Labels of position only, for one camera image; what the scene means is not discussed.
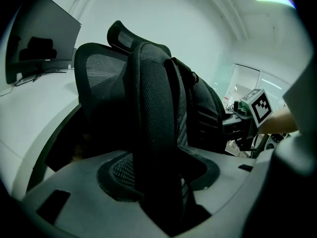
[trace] white wall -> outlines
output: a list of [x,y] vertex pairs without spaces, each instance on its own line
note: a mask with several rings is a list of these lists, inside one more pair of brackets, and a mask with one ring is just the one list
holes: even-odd
[[292,84],[311,59],[313,46],[295,13],[280,17],[281,26],[275,42],[259,37],[235,42],[231,56],[235,63],[263,70]]
[[0,141],[0,157],[0,178],[8,193],[11,194],[22,158],[11,151],[2,141]]
[[236,84],[247,87],[250,90],[256,87],[260,74],[258,70],[240,65],[236,65],[234,69],[237,70]]
[[239,84],[236,84],[237,89],[234,89],[232,92],[232,96],[234,100],[240,100],[242,97],[246,96],[248,93],[251,92],[251,89]]
[[79,19],[76,47],[87,42],[107,45],[108,28],[116,20],[135,34],[168,46],[207,83],[219,56],[231,45],[224,23],[206,1],[90,0]]

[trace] white surface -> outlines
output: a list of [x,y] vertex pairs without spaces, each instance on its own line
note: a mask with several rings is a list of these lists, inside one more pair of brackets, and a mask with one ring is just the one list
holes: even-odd
[[209,84],[220,55],[231,47],[226,25],[206,0],[91,0],[80,18],[76,47],[87,42],[107,45],[107,30],[116,20],[143,38],[167,45]]
[[245,66],[235,65],[229,87],[226,92],[228,105],[240,100],[257,85],[260,72]]
[[261,71],[257,88],[263,88],[266,91],[273,111],[283,107],[283,95],[289,87],[290,85],[283,80]]
[[211,187],[205,190],[194,191],[195,201],[202,205],[208,212],[215,214],[219,211],[239,190],[250,172],[238,168],[240,165],[253,167],[256,160],[239,158],[188,147],[193,153],[208,158],[215,162],[220,174]]
[[1,155],[0,162],[4,159],[8,166],[20,165],[15,179],[11,173],[2,174],[9,182],[7,188],[12,188],[13,197],[23,197],[41,150],[63,119],[78,105],[73,70],[67,70],[66,74],[44,75],[34,83],[15,87],[10,94],[0,97],[0,141],[11,151],[7,151],[10,157]]
[[0,141],[0,178],[11,194],[16,173],[22,163],[22,158],[13,153],[3,142]]
[[55,172],[52,169],[50,169],[49,167],[47,167],[45,174],[44,174],[43,181],[47,180],[48,178],[50,178],[54,174],[55,174]]

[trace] ceiling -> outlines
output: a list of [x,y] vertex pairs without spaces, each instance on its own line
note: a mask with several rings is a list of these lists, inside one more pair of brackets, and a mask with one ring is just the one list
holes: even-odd
[[278,3],[256,0],[208,1],[227,24],[233,38],[239,42],[260,38],[281,43],[291,30],[286,23],[288,16],[293,17],[295,14],[293,8]]

